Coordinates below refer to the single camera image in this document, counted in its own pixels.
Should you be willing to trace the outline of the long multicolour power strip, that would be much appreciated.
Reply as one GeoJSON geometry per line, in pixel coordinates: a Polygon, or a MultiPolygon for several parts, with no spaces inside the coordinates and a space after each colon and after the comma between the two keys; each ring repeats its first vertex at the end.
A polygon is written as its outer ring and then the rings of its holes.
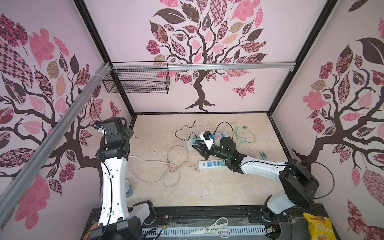
{"type": "MultiPolygon", "coordinates": [[[[226,132],[216,133],[215,135],[209,136],[209,138],[214,140],[216,146],[220,145],[220,140],[224,137],[228,137],[228,134],[226,132]]],[[[188,140],[187,141],[188,150],[192,150],[193,145],[195,145],[197,141],[200,141],[203,139],[204,139],[203,132],[201,132],[201,134],[199,136],[188,140]]]]}

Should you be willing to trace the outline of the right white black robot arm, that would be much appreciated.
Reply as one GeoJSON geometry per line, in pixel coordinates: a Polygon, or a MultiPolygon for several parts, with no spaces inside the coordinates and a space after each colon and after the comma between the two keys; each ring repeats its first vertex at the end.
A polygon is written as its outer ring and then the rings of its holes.
{"type": "Polygon", "coordinates": [[[220,139],[214,144],[210,133],[201,135],[201,140],[192,144],[206,161],[206,167],[225,164],[234,173],[257,175],[279,182],[283,190],[269,196],[260,209],[261,218],[274,222],[277,216],[292,207],[309,208],[319,187],[318,180],[297,160],[269,162],[257,160],[237,151],[237,145],[230,137],[220,139]]]}

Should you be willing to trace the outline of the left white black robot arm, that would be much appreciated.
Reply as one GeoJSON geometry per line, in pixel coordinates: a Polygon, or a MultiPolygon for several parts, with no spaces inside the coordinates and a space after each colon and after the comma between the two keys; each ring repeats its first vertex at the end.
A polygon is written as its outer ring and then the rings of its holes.
{"type": "Polygon", "coordinates": [[[94,128],[104,134],[96,153],[102,167],[103,199],[98,227],[90,231],[91,240],[140,240],[142,225],[155,218],[150,200],[127,207],[126,170],[129,140],[134,134],[127,125],[121,117],[94,123],[94,128]]]}

